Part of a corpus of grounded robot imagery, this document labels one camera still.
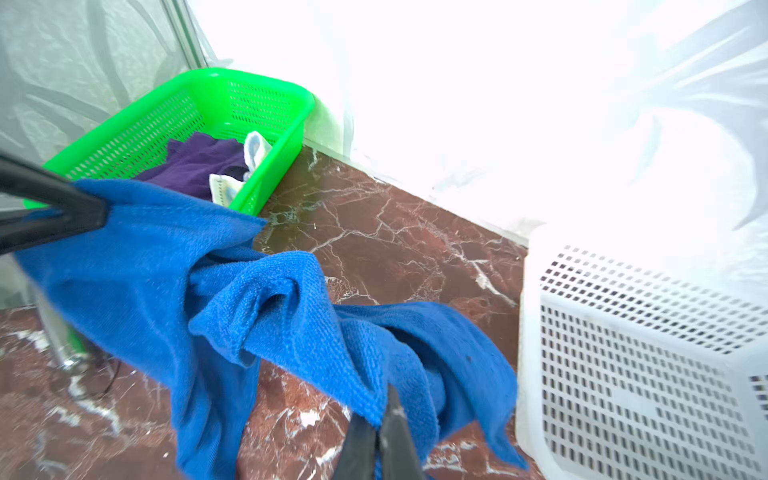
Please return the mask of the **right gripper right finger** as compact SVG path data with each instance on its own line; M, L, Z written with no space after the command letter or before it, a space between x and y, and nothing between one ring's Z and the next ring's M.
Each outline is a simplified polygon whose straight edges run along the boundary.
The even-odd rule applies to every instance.
M405 409L394 385L388 386L388 401L378 433L378 447L383 480L426 479Z

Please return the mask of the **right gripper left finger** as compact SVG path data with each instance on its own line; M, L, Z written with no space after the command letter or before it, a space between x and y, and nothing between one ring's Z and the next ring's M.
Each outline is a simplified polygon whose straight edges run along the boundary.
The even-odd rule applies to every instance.
M332 479L373 480L375 478L376 445L376 429L364 417L353 414Z

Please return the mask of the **blue towel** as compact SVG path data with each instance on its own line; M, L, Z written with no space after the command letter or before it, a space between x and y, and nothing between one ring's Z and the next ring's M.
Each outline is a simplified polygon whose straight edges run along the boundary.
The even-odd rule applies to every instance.
M106 225L16 261L76 330L169 390L187 477L234 477L262 361L373 426L395 388L420 460L478 422L501 460L525 466L506 432L515 372L458 311L335 305L313 254L253 248L260 218L131 180L78 187L108 202Z

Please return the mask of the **purple towel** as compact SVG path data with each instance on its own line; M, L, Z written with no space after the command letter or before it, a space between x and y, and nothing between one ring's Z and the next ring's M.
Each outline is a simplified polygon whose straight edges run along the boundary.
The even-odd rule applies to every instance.
M218 141L202 132L193 133L185 142L171 139L165 163L139 173L134 180L211 201L209 175L216 167L214 145Z

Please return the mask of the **white light-blue towel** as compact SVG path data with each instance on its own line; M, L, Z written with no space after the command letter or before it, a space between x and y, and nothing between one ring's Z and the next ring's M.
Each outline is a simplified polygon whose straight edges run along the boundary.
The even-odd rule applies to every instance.
M243 144L219 140L214 145L216 167L209 175L212 202L228 207L271 150L271 144L258 131L250 132Z

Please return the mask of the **green plastic basket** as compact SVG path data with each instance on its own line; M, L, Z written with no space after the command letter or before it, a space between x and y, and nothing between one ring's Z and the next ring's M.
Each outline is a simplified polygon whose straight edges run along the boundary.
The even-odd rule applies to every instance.
M256 131L272 149L231 209L258 215L301 152L315 97L282 80L223 68L182 73L124 108L44 164L69 180L132 179L163 164L170 141L196 132L242 142Z

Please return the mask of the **white plastic basket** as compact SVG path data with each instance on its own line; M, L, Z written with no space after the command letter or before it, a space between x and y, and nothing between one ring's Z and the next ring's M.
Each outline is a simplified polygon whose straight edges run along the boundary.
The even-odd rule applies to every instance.
M763 479L767 300L613 235L537 228L515 436L547 479Z

